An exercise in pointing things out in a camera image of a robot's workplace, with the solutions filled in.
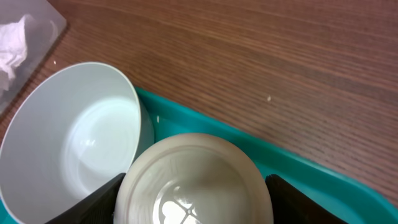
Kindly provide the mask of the white napkin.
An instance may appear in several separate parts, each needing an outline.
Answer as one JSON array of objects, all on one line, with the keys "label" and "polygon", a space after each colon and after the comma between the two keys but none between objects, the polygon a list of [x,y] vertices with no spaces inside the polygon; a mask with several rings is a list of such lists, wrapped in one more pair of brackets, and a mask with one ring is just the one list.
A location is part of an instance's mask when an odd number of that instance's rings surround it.
[{"label": "white napkin", "polygon": [[18,22],[1,24],[1,90],[10,89],[16,78],[15,69],[27,58],[25,25],[34,21],[25,14]]}]

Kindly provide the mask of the white plastic cup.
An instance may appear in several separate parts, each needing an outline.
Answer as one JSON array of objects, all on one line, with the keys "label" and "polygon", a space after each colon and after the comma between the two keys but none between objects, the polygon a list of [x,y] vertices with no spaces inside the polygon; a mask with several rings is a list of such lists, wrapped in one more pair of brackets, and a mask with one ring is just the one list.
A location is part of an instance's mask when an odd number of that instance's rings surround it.
[{"label": "white plastic cup", "polygon": [[266,183],[227,140],[178,134],[145,150],[120,186],[115,223],[273,223]]}]

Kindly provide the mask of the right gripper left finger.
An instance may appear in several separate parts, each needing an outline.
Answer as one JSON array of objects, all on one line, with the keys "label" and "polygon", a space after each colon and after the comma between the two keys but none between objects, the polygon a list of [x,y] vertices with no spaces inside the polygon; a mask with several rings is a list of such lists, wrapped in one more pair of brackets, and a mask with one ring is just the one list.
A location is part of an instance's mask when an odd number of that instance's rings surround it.
[{"label": "right gripper left finger", "polygon": [[46,224],[112,224],[118,191],[125,175],[118,174]]}]

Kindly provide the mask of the grey bowl with rice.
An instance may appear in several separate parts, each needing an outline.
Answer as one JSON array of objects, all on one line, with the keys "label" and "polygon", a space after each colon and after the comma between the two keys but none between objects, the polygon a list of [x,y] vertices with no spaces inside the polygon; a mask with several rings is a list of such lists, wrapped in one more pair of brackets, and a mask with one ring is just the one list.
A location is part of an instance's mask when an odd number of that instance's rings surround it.
[{"label": "grey bowl with rice", "polygon": [[1,144],[1,200],[18,223],[46,223],[125,173],[155,141],[120,70],[85,62],[41,83]]}]

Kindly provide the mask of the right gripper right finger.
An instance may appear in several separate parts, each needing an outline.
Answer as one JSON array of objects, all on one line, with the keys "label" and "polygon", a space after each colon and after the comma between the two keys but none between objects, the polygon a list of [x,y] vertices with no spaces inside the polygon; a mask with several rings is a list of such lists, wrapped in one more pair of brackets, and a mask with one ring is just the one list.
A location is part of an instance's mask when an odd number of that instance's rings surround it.
[{"label": "right gripper right finger", "polygon": [[274,224],[347,224],[276,174],[265,178]]}]

